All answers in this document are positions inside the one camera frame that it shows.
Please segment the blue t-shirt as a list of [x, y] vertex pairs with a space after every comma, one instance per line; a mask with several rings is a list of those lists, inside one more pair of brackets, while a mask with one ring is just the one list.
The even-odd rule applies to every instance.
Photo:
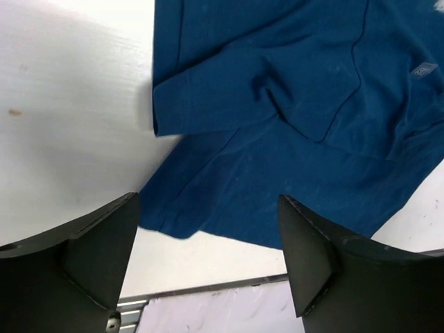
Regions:
[[281, 246], [278, 198], [369, 237], [443, 160], [437, 1], [157, 1], [140, 226]]

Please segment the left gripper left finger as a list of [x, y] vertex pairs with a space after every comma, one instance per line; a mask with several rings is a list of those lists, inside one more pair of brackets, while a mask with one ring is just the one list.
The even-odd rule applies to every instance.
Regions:
[[1, 247], [2, 332], [118, 332], [117, 309], [139, 223], [124, 196]]

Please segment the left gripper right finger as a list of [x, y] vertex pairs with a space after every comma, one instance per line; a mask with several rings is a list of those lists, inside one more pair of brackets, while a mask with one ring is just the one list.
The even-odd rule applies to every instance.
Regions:
[[442, 332], [443, 251], [412, 253], [357, 234], [292, 197], [278, 224], [306, 332]]

